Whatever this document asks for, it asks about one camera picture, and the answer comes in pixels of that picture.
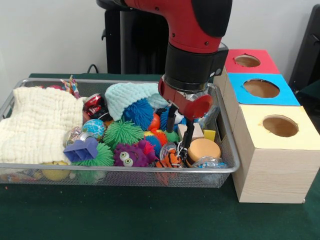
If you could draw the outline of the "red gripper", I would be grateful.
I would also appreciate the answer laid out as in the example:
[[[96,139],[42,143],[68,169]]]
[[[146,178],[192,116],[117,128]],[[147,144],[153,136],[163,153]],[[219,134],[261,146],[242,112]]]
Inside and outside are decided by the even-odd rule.
[[[183,135],[182,147],[188,149],[193,138],[194,119],[202,118],[210,110],[213,105],[213,98],[205,92],[188,94],[173,89],[165,83],[164,75],[159,80],[158,92],[167,102],[171,103],[166,126],[168,133],[172,133],[174,130],[177,109],[187,119],[187,129]]]

